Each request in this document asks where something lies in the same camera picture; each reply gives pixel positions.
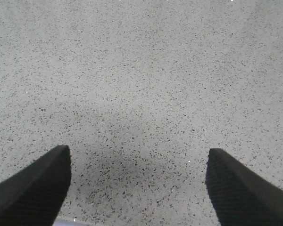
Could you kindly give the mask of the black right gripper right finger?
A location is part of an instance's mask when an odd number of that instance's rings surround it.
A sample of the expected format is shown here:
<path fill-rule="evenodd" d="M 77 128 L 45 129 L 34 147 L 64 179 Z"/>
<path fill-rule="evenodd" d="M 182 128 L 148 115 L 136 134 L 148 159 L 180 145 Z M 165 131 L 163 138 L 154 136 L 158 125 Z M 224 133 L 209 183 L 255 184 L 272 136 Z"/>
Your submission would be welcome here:
<path fill-rule="evenodd" d="M 283 226 L 283 190 L 223 149 L 210 149 L 205 183 L 220 225 Z"/>

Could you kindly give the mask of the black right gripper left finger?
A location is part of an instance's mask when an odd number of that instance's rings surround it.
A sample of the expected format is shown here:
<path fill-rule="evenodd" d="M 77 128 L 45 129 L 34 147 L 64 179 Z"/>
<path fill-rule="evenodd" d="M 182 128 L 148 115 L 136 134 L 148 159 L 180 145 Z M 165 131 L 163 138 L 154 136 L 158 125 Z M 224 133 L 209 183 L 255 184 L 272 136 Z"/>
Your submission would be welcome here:
<path fill-rule="evenodd" d="M 53 225 L 70 181 L 70 149 L 58 145 L 0 182 L 0 226 Z"/>

